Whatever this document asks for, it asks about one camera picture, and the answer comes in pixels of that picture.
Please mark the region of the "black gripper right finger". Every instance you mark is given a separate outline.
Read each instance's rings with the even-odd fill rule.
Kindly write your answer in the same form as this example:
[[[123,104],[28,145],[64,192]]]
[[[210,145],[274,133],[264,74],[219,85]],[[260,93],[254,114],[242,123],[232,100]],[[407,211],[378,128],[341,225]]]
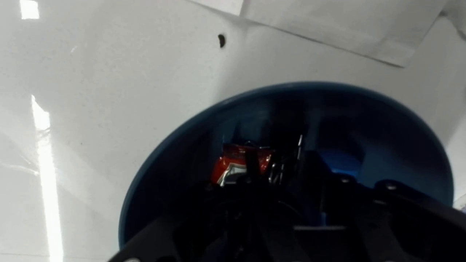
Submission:
[[[405,183],[373,186],[335,173],[311,151],[299,168],[296,228],[312,262],[466,262],[466,215]]]

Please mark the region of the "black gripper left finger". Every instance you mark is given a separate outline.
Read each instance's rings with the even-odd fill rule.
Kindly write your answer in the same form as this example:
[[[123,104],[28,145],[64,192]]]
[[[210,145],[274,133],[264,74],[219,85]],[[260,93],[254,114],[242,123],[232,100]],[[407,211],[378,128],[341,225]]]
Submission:
[[[261,181],[193,187],[108,262],[270,262],[258,211]]]

